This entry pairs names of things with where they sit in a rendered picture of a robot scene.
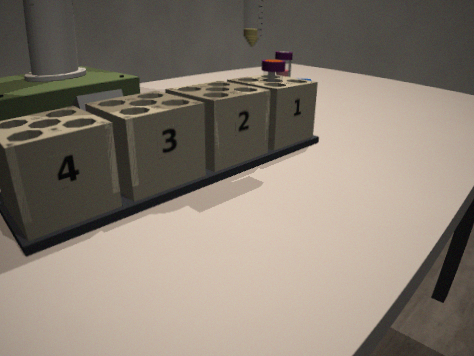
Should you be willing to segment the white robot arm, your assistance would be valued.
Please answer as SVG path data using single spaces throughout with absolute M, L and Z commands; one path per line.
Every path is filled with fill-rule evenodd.
M 32 72 L 24 75 L 25 81 L 86 75 L 78 67 L 73 0 L 23 0 L 23 7 Z

